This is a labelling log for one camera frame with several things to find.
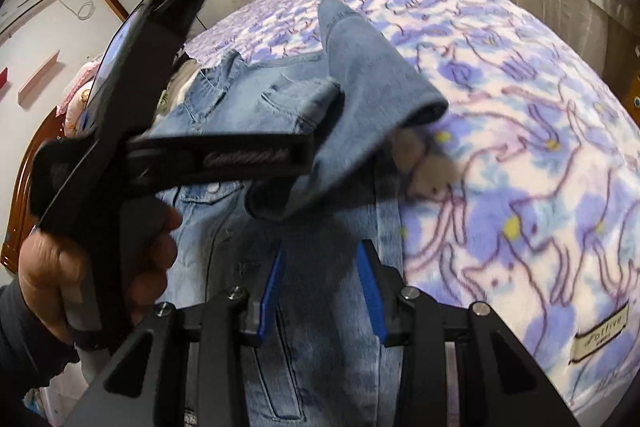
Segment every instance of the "wall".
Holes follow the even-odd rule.
[[[78,12],[87,0],[62,0]],[[65,86],[87,58],[102,53],[120,26],[120,20],[104,0],[92,0],[95,12],[80,21],[59,1],[17,29],[0,44],[0,70],[8,67],[8,83],[0,90],[0,234],[6,230],[15,177],[31,137],[60,101]],[[59,67],[45,78],[25,107],[17,92],[44,60],[60,50]],[[9,280],[0,269],[0,285]]]

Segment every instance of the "metal bolt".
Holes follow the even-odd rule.
[[[169,302],[158,302],[154,307],[154,313],[158,317],[166,317],[172,311],[174,311],[174,305]]]
[[[400,290],[400,295],[404,299],[408,301],[412,301],[414,299],[417,299],[420,296],[420,290],[418,290],[418,288],[414,286],[405,286]]]
[[[486,317],[489,313],[491,313],[491,307],[486,302],[475,302],[471,309],[476,315],[480,317]]]
[[[246,289],[244,286],[232,286],[226,291],[226,297],[230,301],[239,301],[246,296]]]

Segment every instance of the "electrical cable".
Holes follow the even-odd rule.
[[[78,20],[81,21],[85,21],[87,20],[89,17],[91,17],[91,15],[94,14],[95,12],[95,4],[93,0],[88,0],[87,2],[85,2],[84,4],[82,4],[82,6],[79,8],[78,12],[74,12],[69,6],[67,6],[62,0],[59,0],[60,4],[62,4],[62,6],[64,6],[67,10],[69,10],[73,15],[75,15],[76,17],[78,17]],[[89,11],[86,15],[80,15],[82,13],[82,10],[84,10],[84,8],[89,7]]]

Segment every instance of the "purple floral blanket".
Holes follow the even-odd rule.
[[[408,283],[489,302],[574,412],[632,378],[640,131],[609,88],[507,0],[342,1],[450,100],[437,124],[391,138]],[[318,50],[318,2],[256,0],[188,53],[215,66],[230,48]]]

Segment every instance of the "fabric label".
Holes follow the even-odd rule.
[[[571,361],[580,362],[580,360],[585,359],[601,347],[609,344],[625,329],[628,317],[629,303],[627,302],[608,319],[593,328],[593,330],[583,335],[576,335]]]

